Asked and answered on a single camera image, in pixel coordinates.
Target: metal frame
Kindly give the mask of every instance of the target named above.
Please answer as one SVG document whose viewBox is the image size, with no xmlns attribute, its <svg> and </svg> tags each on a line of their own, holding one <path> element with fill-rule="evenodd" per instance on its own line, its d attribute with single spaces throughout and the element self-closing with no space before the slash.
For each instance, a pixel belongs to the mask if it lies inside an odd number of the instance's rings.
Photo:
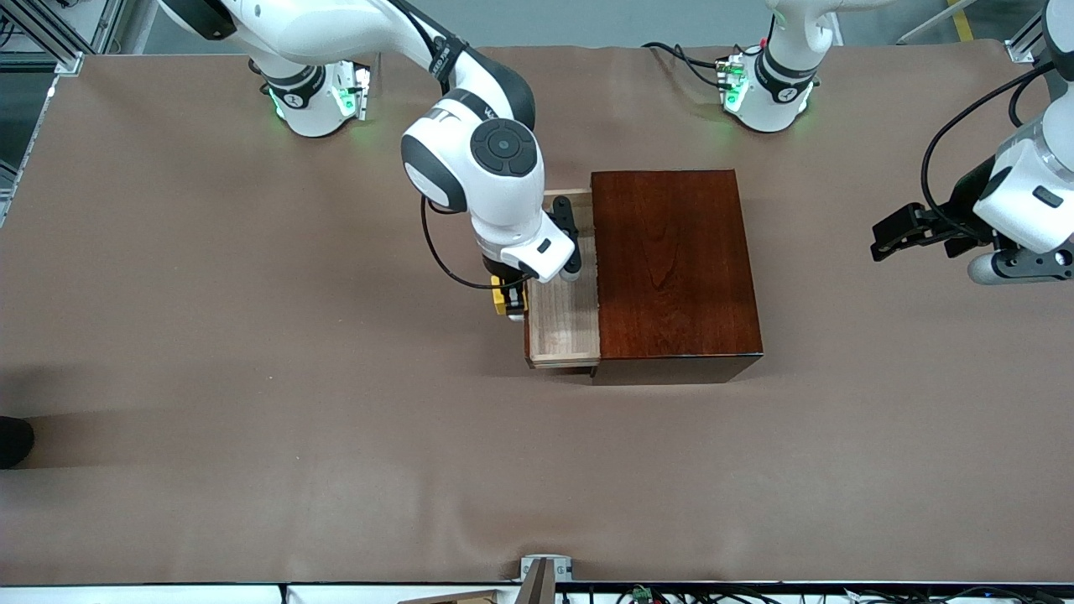
<svg viewBox="0 0 1074 604">
<path fill-rule="evenodd" d="M 1044 19 L 1042 13 L 1037 12 L 1033 18 L 1029 19 L 1018 33 L 1011 40 L 1004 40 L 1003 45 L 1011 55 L 1011 60 L 1016 63 L 1031 63 L 1041 56 L 1047 43 L 1044 40 Z"/>
<path fill-rule="evenodd" d="M 42 53 L 3 53 L 3 71 L 43 71 L 59 64 L 67 73 L 77 73 L 81 55 L 107 52 L 115 37 L 126 0 L 105 0 L 90 40 L 84 39 L 60 14 L 42 0 L 3 0 L 0 10 L 14 21 Z"/>
<path fill-rule="evenodd" d="M 77 64 L 82 64 L 81 53 L 77 58 Z M 26 162 L 30 159 L 33 143 L 38 142 L 38 134 L 41 133 L 41 124 L 45 119 L 45 112 L 48 111 L 48 104 L 52 103 L 53 95 L 56 92 L 56 84 L 59 83 L 60 77 L 63 77 L 63 74 L 59 73 L 59 66 L 57 66 L 56 71 L 53 84 L 48 87 L 48 94 L 45 95 L 45 102 L 41 105 L 41 113 L 38 114 L 38 123 L 33 126 L 33 133 L 30 134 L 30 142 L 26 145 L 26 153 L 23 154 L 23 161 L 19 162 L 18 170 L 15 173 L 14 183 L 10 189 L 0 191 L 0 227 L 3 227 L 4 220 L 8 219 L 8 212 L 11 210 L 11 203 L 15 199 L 15 192 L 18 190 L 18 183 L 23 179 L 23 172 L 26 171 Z"/>
<path fill-rule="evenodd" d="M 908 31 L 902 38 L 896 41 L 896 44 L 908 44 L 911 38 L 917 35 L 918 33 L 921 33 L 923 31 L 932 29 L 933 27 L 940 25 L 944 20 L 949 19 L 955 13 L 966 9 L 967 6 L 973 4 L 977 0 L 958 0 L 958 2 L 955 2 L 950 6 L 947 6 L 939 14 L 937 14 L 934 17 L 915 27 L 914 29 Z"/>
<path fill-rule="evenodd" d="M 18 177 L 18 170 L 0 159 L 0 175 L 3 175 L 5 181 L 12 183 L 11 186 L 0 186 L 0 207 L 8 207 L 8 204 L 11 203 L 11 198 L 15 195 L 15 178 Z"/>
</svg>

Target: white robotic arm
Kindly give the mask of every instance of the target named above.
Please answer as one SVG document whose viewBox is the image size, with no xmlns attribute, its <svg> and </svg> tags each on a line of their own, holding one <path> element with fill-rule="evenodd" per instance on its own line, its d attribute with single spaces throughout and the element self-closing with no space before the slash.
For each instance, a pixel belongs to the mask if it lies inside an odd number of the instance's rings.
<svg viewBox="0 0 1074 604">
<path fill-rule="evenodd" d="M 768 44 L 730 57 L 724 110 L 746 127 L 778 132 L 806 110 L 821 61 L 834 43 L 833 13 L 870 11 L 896 0 L 765 0 L 774 12 Z"/>
<path fill-rule="evenodd" d="M 159 2 L 185 28 L 249 53 L 280 117 L 304 136 L 331 134 L 353 117 L 354 107 L 339 102 L 353 86 L 351 58 L 394 51 L 429 67 L 451 90 L 403 134 L 413 186 L 448 211 L 469 213 L 485 265 L 502 282 L 577 275 L 576 244 L 541 207 L 533 92 L 516 72 L 405 0 Z"/>
<path fill-rule="evenodd" d="M 1054 67 L 1066 83 L 1065 94 L 959 181 L 949 201 L 938 205 L 926 187 L 929 207 L 912 203 L 876 224 L 874 260 L 939 242 L 950 258 L 991 245 L 993 251 L 970 262 L 970 278 L 978 284 L 1074 277 L 1074 245 L 1070 243 L 1074 234 L 1074 0 L 1048 0 L 1042 23 Z M 1053 63 L 992 91 L 960 117 L 1016 85 L 1028 85 Z M 958 119 L 937 134 L 930 153 Z M 928 161 L 921 171 L 927 183 Z"/>
</svg>

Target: wooden box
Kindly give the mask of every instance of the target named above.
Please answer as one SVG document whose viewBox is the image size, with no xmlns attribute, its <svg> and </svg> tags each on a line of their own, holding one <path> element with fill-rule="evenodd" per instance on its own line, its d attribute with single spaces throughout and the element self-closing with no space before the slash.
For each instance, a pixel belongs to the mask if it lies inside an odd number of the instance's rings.
<svg viewBox="0 0 1074 604">
<path fill-rule="evenodd" d="M 712 384 L 761 357 L 731 170 L 597 172 L 571 200 L 578 281 L 527 286 L 526 360 L 594 384 Z"/>
</svg>

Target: wood grain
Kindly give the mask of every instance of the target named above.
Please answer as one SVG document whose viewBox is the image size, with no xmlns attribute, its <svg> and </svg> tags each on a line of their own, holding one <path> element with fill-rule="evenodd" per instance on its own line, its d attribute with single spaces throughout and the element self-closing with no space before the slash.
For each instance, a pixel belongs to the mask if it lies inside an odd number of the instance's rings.
<svg viewBox="0 0 1074 604">
<path fill-rule="evenodd" d="M 570 198 L 575 213 L 582 271 L 575 282 L 526 284 L 526 360 L 539 369 L 593 366 L 600 360 L 593 196 L 590 189 L 546 191 L 546 210 L 561 195 Z"/>
<path fill-rule="evenodd" d="M 601 364 L 761 354 L 734 171 L 594 173 L 593 222 Z"/>
</svg>

